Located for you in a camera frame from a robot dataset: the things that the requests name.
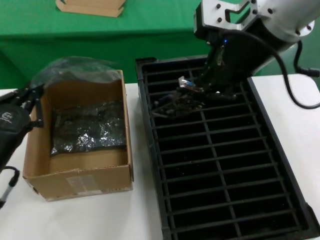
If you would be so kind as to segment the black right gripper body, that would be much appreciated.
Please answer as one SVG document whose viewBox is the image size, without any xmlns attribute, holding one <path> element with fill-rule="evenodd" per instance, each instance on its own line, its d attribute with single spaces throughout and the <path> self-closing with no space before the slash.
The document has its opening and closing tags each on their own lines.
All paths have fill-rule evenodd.
<svg viewBox="0 0 320 240">
<path fill-rule="evenodd" d="M 271 57 L 271 47 L 259 37 L 239 30 L 221 31 L 202 70 L 202 86 L 235 85 Z"/>
</svg>

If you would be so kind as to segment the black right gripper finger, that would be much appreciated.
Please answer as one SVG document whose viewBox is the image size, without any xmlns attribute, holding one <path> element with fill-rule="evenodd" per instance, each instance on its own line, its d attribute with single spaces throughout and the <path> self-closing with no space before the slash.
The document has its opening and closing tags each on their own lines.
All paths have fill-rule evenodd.
<svg viewBox="0 0 320 240">
<path fill-rule="evenodd" d="M 233 101 L 237 99 L 239 83 L 230 81 L 205 82 L 200 81 L 199 87 L 202 92 L 199 98 L 204 101 Z"/>
</svg>

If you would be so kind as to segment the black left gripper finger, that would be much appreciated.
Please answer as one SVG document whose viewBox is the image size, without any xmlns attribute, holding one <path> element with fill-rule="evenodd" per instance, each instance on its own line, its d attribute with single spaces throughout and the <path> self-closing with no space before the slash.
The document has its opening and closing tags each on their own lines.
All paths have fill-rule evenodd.
<svg viewBox="0 0 320 240">
<path fill-rule="evenodd" d="M 0 97 L 0 105 L 10 104 L 13 106 L 30 106 L 36 99 L 40 99 L 44 93 L 44 85 L 31 86 L 26 85 L 23 88 L 13 90 Z"/>
<path fill-rule="evenodd" d="M 31 102 L 31 106 L 35 108 L 36 119 L 32 120 L 29 124 L 31 129 L 33 128 L 43 128 L 44 127 L 44 119 L 43 119 L 43 111 L 40 98 L 31 96 L 29 98 Z"/>
</svg>

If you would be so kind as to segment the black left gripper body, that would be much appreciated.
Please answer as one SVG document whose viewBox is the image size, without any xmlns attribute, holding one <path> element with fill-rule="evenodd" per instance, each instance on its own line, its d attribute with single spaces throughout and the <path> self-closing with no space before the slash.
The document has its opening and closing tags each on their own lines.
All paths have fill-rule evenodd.
<svg viewBox="0 0 320 240">
<path fill-rule="evenodd" d="M 0 171 L 31 130 L 30 113 L 9 103 L 0 106 Z"/>
</svg>

